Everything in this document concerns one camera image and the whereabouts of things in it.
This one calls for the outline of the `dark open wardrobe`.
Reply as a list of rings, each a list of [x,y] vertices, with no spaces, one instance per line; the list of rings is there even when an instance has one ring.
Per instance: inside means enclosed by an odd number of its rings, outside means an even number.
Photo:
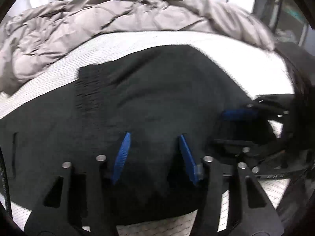
[[[314,30],[294,0],[255,0],[253,14],[277,41],[295,43],[314,55]]]

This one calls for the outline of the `black pants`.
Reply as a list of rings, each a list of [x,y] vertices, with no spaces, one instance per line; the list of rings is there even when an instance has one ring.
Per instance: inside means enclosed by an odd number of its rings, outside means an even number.
[[[179,149],[184,134],[195,161],[211,139],[267,144],[266,119],[222,119],[243,108],[246,93],[203,52],[158,46],[118,60],[87,65],[75,82],[34,98],[1,119],[1,148],[12,201],[34,209],[65,161],[106,155],[109,169],[125,133],[131,146],[113,188],[119,225],[185,215],[200,191]]]

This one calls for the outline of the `grey crumpled duvet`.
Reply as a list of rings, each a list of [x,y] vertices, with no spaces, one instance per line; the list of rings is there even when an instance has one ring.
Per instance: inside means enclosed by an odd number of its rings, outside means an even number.
[[[1,26],[1,91],[12,95],[70,51],[101,34],[214,32],[273,50],[271,31],[249,12],[212,0],[59,0]]]

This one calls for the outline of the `white honeycomb mattress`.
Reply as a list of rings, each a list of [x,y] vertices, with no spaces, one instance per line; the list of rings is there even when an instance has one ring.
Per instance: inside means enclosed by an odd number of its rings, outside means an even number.
[[[1,119],[32,99],[75,82],[82,67],[103,64],[134,52],[169,45],[188,45],[203,52],[246,93],[250,101],[262,94],[294,93],[284,60],[275,52],[201,32],[113,33],[100,35],[79,46],[15,94],[1,94]],[[34,209],[27,209],[13,201],[12,207],[14,222],[24,229]]]

